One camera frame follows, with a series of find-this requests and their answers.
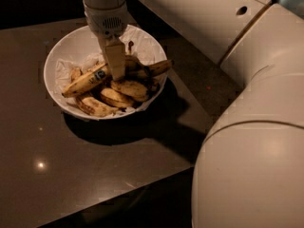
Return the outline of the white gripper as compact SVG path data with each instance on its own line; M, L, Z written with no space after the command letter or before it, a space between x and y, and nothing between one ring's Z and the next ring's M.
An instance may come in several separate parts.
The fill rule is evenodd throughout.
M85 17L103 50L113 80L121 80L125 74L125 44L119 38L128 24L126 3L103 9L85 4Z

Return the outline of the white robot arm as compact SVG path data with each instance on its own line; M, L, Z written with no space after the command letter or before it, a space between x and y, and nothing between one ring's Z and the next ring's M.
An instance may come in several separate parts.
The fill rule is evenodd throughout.
M197 157L192 227L304 228L302 18L271 0L139 1L243 88Z

